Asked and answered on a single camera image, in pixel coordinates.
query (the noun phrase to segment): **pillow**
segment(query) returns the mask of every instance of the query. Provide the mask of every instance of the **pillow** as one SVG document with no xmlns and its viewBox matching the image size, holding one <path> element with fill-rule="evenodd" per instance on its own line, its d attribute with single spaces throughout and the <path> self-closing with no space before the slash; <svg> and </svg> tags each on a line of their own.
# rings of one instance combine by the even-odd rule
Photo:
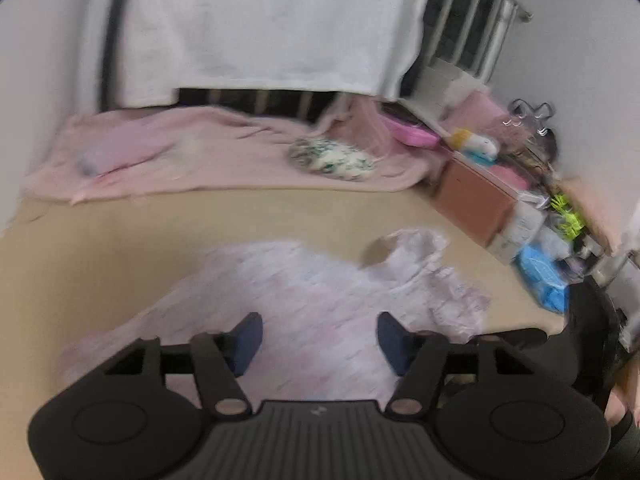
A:
<svg viewBox="0 0 640 480">
<path fill-rule="evenodd" d="M 341 180 L 364 180 L 375 167 L 369 153 L 324 137 L 296 140 L 289 156 L 299 168 Z"/>
<path fill-rule="evenodd" d="M 487 94 L 476 90 L 471 92 L 459 107 L 454 108 L 440 125 L 450 134 L 456 130 L 478 133 L 505 115 L 508 115 L 507 110 L 497 105 Z"/>
</svg>

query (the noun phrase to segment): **pink box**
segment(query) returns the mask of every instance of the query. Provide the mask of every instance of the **pink box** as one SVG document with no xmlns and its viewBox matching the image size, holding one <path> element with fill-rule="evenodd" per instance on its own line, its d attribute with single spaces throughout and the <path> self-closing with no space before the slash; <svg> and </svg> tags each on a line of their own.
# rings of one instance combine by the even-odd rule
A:
<svg viewBox="0 0 640 480">
<path fill-rule="evenodd" d="M 385 114 L 380 114 L 380 117 L 391 135 L 407 146 L 434 150 L 440 143 L 440 136 L 423 126 L 406 124 Z"/>
</svg>

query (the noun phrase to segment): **bed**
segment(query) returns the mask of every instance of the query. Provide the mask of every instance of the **bed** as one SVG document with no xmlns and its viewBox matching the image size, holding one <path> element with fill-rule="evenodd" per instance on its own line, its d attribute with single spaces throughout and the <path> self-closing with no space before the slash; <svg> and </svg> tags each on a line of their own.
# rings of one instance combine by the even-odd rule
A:
<svg viewBox="0 0 640 480">
<path fill-rule="evenodd" d="M 85 112 L 112 105 L 110 63 L 119 5 L 118 0 L 91 0 L 79 70 L 78 107 Z M 97 62 L 100 70 L 94 70 Z M 181 105 L 218 102 L 308 120 L 331 98 L 330 93 L 288 91 L 268 98 L 254 90 L 180 92 Z M 561 317 L 537 307 L 510 268 L 434 211 L 423 186 L 393 193 L 207 190 L 76 206 L 23 199 L 0 240 L 0 304 L 8 306 L 3 325 L 11 327 L 0 338 L 0 476 L 39 478 L 24 432 L 34 410 L 60 389 L 61 349 L 153 304 L 196 270 L 203 248 L 299 238 L 315 250 L 367 264 L 379 259 L 375 240 L 415 225 L 447 234 L 446 262 L 492 295 L 489 330 L 562 328 Z"/>
</svg>

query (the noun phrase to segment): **pink pouch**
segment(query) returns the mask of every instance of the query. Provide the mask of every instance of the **pink pouch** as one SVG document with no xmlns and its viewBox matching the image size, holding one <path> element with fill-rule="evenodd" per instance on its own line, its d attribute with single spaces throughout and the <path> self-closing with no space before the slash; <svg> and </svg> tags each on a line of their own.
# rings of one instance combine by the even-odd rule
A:
<svg viewBox="0 0 640 480">
<path fill-rule="evenodd" d="M 471 92 L 441 124 L 451 134 L 459 129 L 478 133 L 482 128 L 505 115 L 507 115 L 507 110 L 497 105 L 484 92 L 476 90 Z"/>
<path fill-rule="evenodd" d="M 405 124 L 385 114 L 380 114 L 380 118 L 382 118 L 382 122 L 385 123 L 391 135 L 407 146 L 434 150 L 440 143 L 440 136 L 423 126 Z"/>
</svg>

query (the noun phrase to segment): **ridged black surface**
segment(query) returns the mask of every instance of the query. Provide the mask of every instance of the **ridged black surface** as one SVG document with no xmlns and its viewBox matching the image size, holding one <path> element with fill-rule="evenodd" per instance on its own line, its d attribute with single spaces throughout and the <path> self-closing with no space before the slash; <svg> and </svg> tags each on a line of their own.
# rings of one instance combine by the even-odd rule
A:
<svg viewBox="0 0 640 480">
<path fill-rule="evenodd" d="M 383 418 L 372 401 L 265 402 L 214 428 L 172 480 L 468 480 L 417 424 Z"/>
</svg>

